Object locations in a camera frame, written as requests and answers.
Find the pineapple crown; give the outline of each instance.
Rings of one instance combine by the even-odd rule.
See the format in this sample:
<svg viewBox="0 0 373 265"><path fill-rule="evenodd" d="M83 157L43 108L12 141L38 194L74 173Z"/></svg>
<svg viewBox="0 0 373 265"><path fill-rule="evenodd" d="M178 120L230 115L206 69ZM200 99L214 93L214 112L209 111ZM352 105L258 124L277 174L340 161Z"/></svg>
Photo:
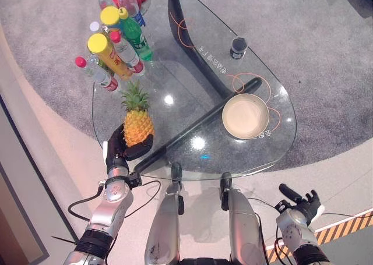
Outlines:
<svg viewBox="0 0 373 265"><path fill-rule="evenodd" d="M143 89L139 88L139 81L136 83L128 82L128 88L123 93L122 98L124 99L122 105L129 111L146 111L150 108L147 99L149 94L143 92Z"/></svg>

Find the green label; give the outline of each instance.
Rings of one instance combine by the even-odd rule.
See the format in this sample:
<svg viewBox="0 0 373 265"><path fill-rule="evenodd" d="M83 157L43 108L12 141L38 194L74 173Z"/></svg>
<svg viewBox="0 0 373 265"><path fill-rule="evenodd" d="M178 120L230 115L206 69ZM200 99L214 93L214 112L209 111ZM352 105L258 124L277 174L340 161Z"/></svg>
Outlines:
<svg viewBox="0 0 373 265"><path fill-rule="evenodd" d="M142 33L139 37L136 37L135 39L131 39L129 41L131 42L132 46L137 50L147 46L146 39Z"/></svg>

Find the pineapple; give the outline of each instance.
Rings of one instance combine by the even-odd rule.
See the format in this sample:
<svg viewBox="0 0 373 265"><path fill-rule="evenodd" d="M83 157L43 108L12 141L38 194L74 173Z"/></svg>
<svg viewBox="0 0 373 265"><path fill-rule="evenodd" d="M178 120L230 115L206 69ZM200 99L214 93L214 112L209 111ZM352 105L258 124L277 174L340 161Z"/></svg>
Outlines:
<svg viewBox="0 0 373 265"><path fill-rule="evenodd" d="M149 134L154 135L152 119L149 116L149 95L139 89L139 81L128 82L122 104L126 106L127 115L124 120L124 140L128 147L144 141Z"/></svg>

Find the white bottle cap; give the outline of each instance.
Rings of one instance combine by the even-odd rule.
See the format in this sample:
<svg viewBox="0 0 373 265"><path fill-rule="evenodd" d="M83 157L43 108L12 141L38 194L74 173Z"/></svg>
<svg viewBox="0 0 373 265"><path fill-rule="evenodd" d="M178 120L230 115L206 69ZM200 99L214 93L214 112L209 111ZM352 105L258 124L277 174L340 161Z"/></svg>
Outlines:
<svg viewBox="0 0 373 265"><path fill-rule="evenodd" d="M90 29L92 32L96 33L96 32L98 32L99 29L100 29L100 24L99 24L98 22L91 22L91 24L89 25L89 29Z"/></svg>

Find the carpet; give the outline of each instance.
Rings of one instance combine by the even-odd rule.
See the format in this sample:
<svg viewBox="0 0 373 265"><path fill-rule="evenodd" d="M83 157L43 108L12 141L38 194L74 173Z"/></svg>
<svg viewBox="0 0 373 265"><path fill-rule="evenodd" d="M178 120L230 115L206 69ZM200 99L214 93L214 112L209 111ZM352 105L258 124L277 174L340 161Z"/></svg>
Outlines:
<svg viewBox="0 0 373 265"><path fill-rule="evenodd" d="M247 39L293 101L297 138L277 169L372 138L371 0L201 1ZM26 79L92 137L92 84L73 59L87 55L88 25L98 16L97 0L0 0L0 22Z"/></svg>

